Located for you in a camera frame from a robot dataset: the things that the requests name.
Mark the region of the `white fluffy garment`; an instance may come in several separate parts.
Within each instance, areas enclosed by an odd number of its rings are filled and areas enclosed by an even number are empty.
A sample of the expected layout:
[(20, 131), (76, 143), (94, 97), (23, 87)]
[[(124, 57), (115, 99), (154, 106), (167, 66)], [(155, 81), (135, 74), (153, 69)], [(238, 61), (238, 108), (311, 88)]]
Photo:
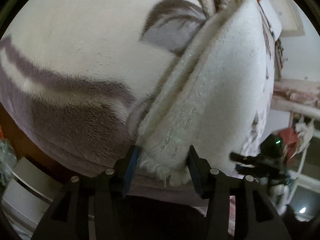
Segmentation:
[(224, 0), (188, 46), (141, 122), (139, 165), (190, 180), (190, 146), (227, 175), (231, 152), (257, 153), (274, 84), (274, 39), (258, 0)]

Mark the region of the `red cloth on sill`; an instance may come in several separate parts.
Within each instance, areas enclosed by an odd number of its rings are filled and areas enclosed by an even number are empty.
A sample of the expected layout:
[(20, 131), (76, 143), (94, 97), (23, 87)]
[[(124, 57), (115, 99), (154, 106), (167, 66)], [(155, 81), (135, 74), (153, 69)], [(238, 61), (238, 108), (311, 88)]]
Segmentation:
[(279, 131), (278, 136), (282, 139), (285, 164), (286, 166), (290, 166), (293, 162), (295, 154), (298, 151), (298, 133), (293, 127), (288, 127)]

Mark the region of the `white plush toy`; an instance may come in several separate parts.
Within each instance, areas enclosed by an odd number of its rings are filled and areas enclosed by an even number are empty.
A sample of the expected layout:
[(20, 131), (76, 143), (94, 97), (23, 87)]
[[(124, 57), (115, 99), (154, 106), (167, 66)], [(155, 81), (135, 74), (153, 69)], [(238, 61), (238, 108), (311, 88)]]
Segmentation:
[(297, 153), (303, 152), (310, 140), (313, 137), (314, 119), (301, 117), (295, 124), (295, 131), (298, 134), (298, 147)]

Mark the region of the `pink floral curtain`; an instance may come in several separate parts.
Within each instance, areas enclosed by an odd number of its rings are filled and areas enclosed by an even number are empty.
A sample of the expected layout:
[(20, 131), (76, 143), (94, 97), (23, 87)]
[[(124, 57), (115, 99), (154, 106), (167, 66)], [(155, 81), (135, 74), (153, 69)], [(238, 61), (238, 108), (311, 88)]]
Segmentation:
[(275, 81), (271, 108), (319, 121), (319, 82), (296, 79)]

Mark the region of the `floral plush bed blanket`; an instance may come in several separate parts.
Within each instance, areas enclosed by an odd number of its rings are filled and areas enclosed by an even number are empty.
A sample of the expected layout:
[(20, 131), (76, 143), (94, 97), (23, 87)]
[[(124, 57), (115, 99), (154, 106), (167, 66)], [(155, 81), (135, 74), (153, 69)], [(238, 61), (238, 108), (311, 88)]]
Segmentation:
[[(29, 0), (1, 39), (1, 104), (45, 154), (96, 177), (137, 145), (165, 81), (224, 0)], [(258, 1), (276, 40), (280, 20)], [(204, 206), (140, 167), (131, 193)]]

